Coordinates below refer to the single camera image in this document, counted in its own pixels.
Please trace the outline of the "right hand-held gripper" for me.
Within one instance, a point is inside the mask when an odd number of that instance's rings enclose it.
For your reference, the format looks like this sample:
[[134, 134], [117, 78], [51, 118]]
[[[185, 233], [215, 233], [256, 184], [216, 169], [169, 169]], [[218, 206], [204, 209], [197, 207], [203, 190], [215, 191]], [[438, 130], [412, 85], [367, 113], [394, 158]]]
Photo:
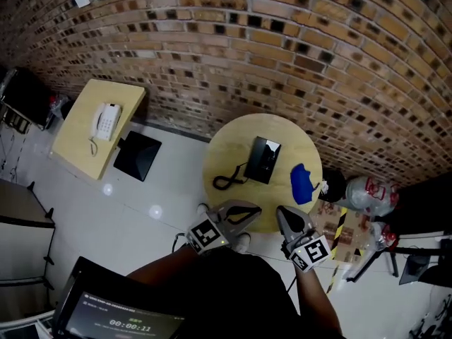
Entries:
[[[278, 206], [276, 218], [284, 237], [282, 252], [301, 271], [310, 271], [331, 256], [331, 249], [324, 235], [314, 229], [308, 214], [291, 207]], [[292, 230], [309, 230], [292, 239]]]

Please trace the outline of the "blue cloth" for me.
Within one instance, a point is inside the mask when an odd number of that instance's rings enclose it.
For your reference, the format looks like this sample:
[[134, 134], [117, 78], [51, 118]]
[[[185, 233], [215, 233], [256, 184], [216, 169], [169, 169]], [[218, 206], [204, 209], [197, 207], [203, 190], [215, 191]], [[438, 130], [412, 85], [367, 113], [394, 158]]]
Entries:
[[320, 185], [319, 182], [316, 186], [312, 184], [310, 174], [302, 163], [295, 166], [290, 173], [292, 195], [297, 205], [311, 202], [313, 193]]

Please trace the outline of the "white telephone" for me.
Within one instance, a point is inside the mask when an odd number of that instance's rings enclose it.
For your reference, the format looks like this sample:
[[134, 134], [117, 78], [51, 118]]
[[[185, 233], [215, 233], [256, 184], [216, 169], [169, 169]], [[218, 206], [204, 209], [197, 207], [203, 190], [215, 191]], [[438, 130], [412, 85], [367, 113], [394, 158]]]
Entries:
[[112, 103], [101, 103], [92, 120], [90, 131], [91, 155], [97, 155], [97, 140], [110, 141], [121, 116], [121, 106]]

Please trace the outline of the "black box case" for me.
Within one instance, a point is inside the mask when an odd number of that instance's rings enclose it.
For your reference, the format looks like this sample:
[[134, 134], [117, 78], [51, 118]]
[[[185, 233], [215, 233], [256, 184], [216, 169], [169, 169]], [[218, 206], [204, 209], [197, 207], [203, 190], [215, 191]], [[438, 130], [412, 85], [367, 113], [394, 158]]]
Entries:
[[42, 130], [53, 117], [51, 96], [51, 90], [25, 68], [9, 69], [0, 82], [0, 102]]

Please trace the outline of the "large black cabinet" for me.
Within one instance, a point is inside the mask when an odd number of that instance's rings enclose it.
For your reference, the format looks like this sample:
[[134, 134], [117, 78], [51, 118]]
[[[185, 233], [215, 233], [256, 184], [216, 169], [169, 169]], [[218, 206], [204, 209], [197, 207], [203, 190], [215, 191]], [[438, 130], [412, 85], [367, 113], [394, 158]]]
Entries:
[[395, 209], [379, 218], [397, 235], [452, 231], [452, 172], [398, 193]]

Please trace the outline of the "rectangular wooden table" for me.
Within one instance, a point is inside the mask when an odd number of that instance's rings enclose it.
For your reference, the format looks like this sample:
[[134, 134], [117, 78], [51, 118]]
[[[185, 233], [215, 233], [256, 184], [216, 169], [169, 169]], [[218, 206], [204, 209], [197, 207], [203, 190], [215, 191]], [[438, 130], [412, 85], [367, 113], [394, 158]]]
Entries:
[[[92, 179], [103, 177], [115, 148], [145, 96], [145, 88], [90, 79], [75, 100], [56, 135], [52, 152]], [[101, 105], [121, 108], [112, 137], [106, 141], [93, 135], [93, 122]]]

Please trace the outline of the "small clear plastic bag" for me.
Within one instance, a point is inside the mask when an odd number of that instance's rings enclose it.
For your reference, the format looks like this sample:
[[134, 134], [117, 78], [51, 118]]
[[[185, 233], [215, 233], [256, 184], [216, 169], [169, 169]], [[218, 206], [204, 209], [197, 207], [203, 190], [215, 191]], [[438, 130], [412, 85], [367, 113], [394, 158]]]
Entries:
[[368, 248], [371, 251], [383, 251], [391, 247], [397, 239], [389, 224], [384, 222], [372, 222], [370, 229], [370, 239]]

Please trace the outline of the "grey metal cabinet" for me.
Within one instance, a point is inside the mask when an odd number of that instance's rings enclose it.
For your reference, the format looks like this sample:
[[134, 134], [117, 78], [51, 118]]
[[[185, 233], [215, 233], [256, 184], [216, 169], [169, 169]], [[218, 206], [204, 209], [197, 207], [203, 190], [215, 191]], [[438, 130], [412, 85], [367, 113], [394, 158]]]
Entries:
[[56, 226], [33, 188], [0, 179], [0, 323], [51, 307], [46, 274]]

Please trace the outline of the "large clear plastic bag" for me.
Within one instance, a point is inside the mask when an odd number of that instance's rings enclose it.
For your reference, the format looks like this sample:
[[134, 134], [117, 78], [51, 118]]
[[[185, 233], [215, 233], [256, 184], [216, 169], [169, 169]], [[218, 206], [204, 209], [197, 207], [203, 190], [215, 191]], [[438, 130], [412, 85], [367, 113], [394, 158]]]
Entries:
[[345, 197], [358, 210], [384, 216], [398, 204], [398, 184], [370, 176], [356, 177], [348, 182]]

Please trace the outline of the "person's black shirt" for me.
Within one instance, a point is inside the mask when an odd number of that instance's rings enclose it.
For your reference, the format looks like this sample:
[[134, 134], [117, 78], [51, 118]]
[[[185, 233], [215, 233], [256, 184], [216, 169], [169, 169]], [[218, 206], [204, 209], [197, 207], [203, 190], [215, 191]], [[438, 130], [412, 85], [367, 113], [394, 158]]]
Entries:
[[214, 250], [159, 286], [184, 309], [180, 339], [345, 339], [315, 336], [280, 274], [258, 256]]

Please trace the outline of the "black frame desk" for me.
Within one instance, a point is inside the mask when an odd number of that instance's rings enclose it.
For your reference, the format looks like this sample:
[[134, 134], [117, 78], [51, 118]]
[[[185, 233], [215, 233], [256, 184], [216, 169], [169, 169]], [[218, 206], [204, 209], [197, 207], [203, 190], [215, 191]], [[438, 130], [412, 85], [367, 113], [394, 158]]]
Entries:
[[418, 281], [443, 287], [452, 287], [452, 234], [442, 233], [439, 236], [431, 236], [432, 242], [429, 247], [401, 246], [395, 241], [391, 247], [383, 251], [366, 250], [360, 267], [351, 268], [349, 275], [345, 277], [346, 282], [357, 282], [380, 256], [387, 254], [390, 262], [390, 273], [393, 277], [400, 279], [406, 260], [410, 255], [429, 256], [428, 269]]

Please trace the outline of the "printed cardboard box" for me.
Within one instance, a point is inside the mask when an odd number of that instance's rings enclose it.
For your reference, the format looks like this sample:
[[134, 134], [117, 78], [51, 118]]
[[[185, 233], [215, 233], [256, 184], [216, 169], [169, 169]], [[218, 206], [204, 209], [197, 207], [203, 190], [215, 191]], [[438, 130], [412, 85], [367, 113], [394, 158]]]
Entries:
[[337, 204], [318, 200], [310, 212], [319, 234], [323, 234], [331, 249], [341, 222], [335, 260], [343, 263], [359, 263], [370, 238], [370, 218]]

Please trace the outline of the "black rectangular device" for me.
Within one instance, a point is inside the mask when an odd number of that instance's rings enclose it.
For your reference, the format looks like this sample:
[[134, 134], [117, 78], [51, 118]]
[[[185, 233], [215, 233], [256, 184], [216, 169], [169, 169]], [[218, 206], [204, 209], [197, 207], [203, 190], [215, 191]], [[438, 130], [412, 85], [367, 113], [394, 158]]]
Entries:
[[251, 148], [244, 176], [268, 184], [281, 147], [279, 143], [257, 136]]

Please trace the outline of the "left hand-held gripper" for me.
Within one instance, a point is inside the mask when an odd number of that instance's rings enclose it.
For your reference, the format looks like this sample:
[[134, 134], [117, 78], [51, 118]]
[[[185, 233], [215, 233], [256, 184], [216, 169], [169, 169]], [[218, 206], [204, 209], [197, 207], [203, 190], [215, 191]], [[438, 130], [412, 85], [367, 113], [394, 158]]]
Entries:
[[213, 212], [224, 217], [224, 235], [210, 216], [198, 220], [189, 227], [186, 239], [198, 254], [224, 247], [241, 234], [261, 215], [261, 208], [248, 201], [227, 200], [212, 208]]

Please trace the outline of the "person's left forearm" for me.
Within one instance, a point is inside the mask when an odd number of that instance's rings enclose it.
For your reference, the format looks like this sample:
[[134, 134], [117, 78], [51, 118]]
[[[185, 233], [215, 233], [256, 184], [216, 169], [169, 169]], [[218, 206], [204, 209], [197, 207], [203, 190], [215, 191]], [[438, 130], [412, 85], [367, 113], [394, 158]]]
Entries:
[[199, 258], [191, 246], [184, 245], [175, 252], [136, 269], [127, 277], [146, 285], [161, 285]]

